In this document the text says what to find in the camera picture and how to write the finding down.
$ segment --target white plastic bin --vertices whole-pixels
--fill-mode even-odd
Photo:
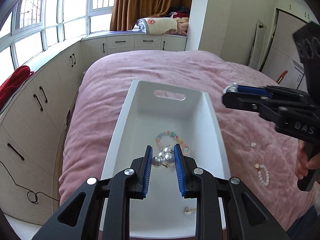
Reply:
[[[154,94],[157,90],[183,94],[185,99],[158,97]],[[168,130],[188,144],[190,157],[198,167],[215,177],[230,178],[226,151],[208,93],[134,80],[119,115],[101,179],[111,178],[130,167],[133,159],[145,154],[147,145],[153,147],[154,156],[158,154],[156,137]],[[168,136],[162,141],[164,145],[175,144]],[[130,236],[154,239],[194,236],[196,212],[187,215],[185,207],[195,209],[196,200],[181,197],[175,167],[152,167],[146,199],[131,200]],[[221,215],[225,228],[222,208]]]

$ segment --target bed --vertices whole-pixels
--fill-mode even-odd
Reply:
[[[294,174],[298,141],[274,131],[257,113],[226,109],[223,90],[231,82],[277,85],[247,66],[203,51],[132,51],[99,59],[86,72],[63,153],[60,203],[88,177],[101,177],[120,110],[133,79],[207,91],[217,114],[232,176],[237,176],[288,230],[314,205],[316,187],[298,190]],[[270,182],[259,181],[255,163],[265,165]]]

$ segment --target pink plush blanket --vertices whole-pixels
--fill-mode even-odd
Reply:
[[[106,56],[89,68],[79,88],[65,142],[60,194],[63,203],[88,177],[100,178],[110,140],[133,79],[207,91],[217,114],[232,176],[237,176],[287,230],[314,204],[315,188],[297,188],[294,175],[297,139],[278,134],[257,113],[226,109],[223,89],[276,85],[264,74],[203,51],[132,51]],[[255,163],[270,175],[261,185]]]

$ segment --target metal screw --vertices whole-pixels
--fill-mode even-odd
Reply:
[[[233,177],[233,178],[231,178],[231,183],[238,185],[240,183],[240,180],[237,177]]]
[[[203,169],[201,169],[201,168],[195,168],[195,169],[193,170],[193,172],[194,172],[195,174],[200,175],[200,174],[203,173]]]
[[[124,174],[125,174],[125,175],[132,175],[132,174],[134,174],[134,170],[133,170],[133,169],[126,169],[126,170],[124,171]]]
[[[93,184],[95,184],[96,182],[97,182],[97,179],[94,178],[94,177],[91,177],[91,178],[87,179],[87,183],[88,183],[89,185],[93,185]]]

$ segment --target colorful beaded bracelet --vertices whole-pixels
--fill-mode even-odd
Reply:
[[[181,147],[181,150],[182,150],[183,154],[184,155],[188,154],[188,152],[189,152],[188,145],[175,132],[171,132],[171,131],[162,132],[156,137],[157,146],[158,146],[160,151],[163,151],[163,149],[164,149],[164,146],[161,143],[161,139],[164,136],[172,137],[177,143],[180,144],[180,147]]]

